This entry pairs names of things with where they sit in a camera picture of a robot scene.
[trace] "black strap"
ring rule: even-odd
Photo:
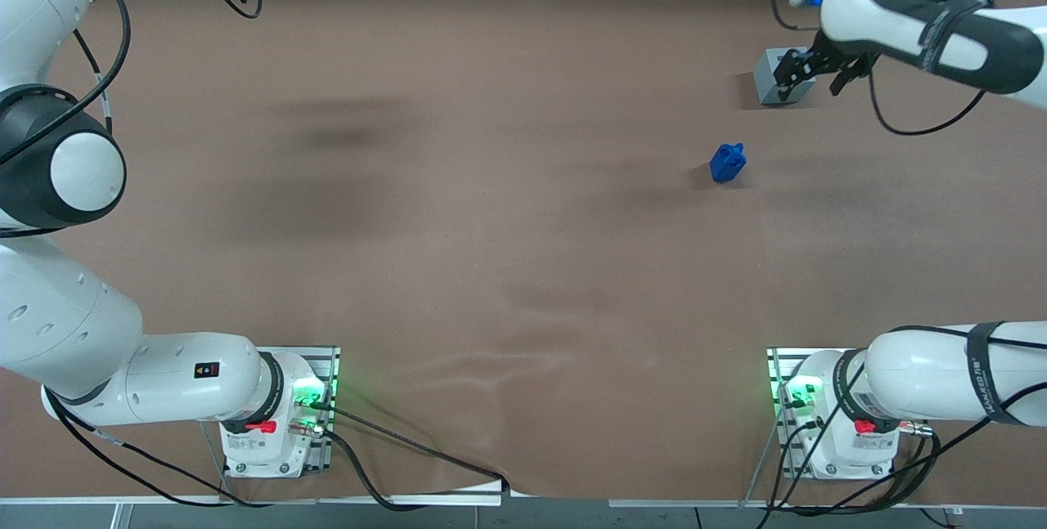
[[[832,389],[837,394],[837,403],[840,404],[840,410],[843,411],[844,415],[846,415],[850,420],[871,421],[875,425],[876,433],[893,432],[898,426],[897,419],[877,417],[876,415],[870,413],[867,406],[861,405],[861,403],[854,398],[854,395],[851,394],[847,388],[851,382],[851,380],[847,379],[851,361],[853,361],[860,354],[864,353],[864,349],[849,349],[845,351],[843,356],[837,360],[837,365],[832,368]]]
[[[931,73],[938,67],[941,53],[945,51],[945,43],[960,20],[985,7],[985,3],[979,0],[945,0],[942,6],[938,18],[928,22],[919,36],[919,45],[922,47],[919,67]]]
[[[259,356],[262,357],[262,361],[269,366],[269,396],[258,411],[247,417],[235,421],[222,421],[222,426],[229,433],[247,433],[250,431],[247,428],[248,424],[269,420],[280,406],[280,398],[284,394],[284,370],[281,369],[280,363],[276,362],[276,358],[271,353],[259,351]]]
[[[1006,321],[980,323],[967,333],[967,373],[975,394],[985,410],[985,416],[998,423],[1024,425],[1003,409],[1000,395],[993,381],[993,369],[988,363],[988,337]]]

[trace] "floor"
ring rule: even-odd
[[[178,505],[138,505],[130,529],[309,529],[365,527],[367,529],[748,529],[759,523],[761,511],[726,508],[610,508],[606,501],[506,499],[498,508],[442,507],[392,513],[377,506],[282,505],[263,510],[220,510]],[[0,528],[108,528],[109,505],[0,505]],[[943,519],[940,510],[932,511]],[[1047,526],[1044,509],[967,509],[954,523],[974,529],[1031,529]],[[874,529],[887,526],[934,529],[915,509],[893,509],[849,519],[805,520],[793,515],[772,519],[766,529]]]

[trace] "red connector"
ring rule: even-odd
[[[247,423],[245,428],[257,428],[266,435],[276,433],[276,421],[262,421],[260,423]]]

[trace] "brown paper sheet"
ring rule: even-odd
[[[762,50],[809,41],[767,0],[266,0],[251,23],[219,0],[128,3],[111,90],[127,195],[59,242],[150,333],[339,345],[344,404],[519,491],[740,499],[773,417],[767,346],[1044,317],[1042,113],[990,96],[906,139],[876,125],[864,82],[831,98],[825,80],[760,109]],[[83,31],[109,61],[109,0]],[[903,127],[972,96],[876,69]],[[89,89],[75,45],[52,81]],[[749,166],[713,185],[705,163],[737,141]],[[0,384],[0,494],[143,492],[48,419],[32,383]],[[382,491],[483,481],[342,429]],[[112,433],[216,478],[195,423]],[[1037,433],[985,431],[918,497],[1047,505],[1047,456],[1024,449]],[[362,493],[340,457],[238,490]]]

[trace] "warning sticker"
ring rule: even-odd
[[[250,451],[265,447],[265,441],[255,441],[249,437],[226,436],[229,447],[241,451]]]
[[[218,367],[220,361],[207,361],[205,363],[198,363],[196,368],[193,369],[194,378],[216,378],[218,377]]]
[[[890,449],[894,447],[894,438],[879,435],[855,435],[852,445],[855,449]]]

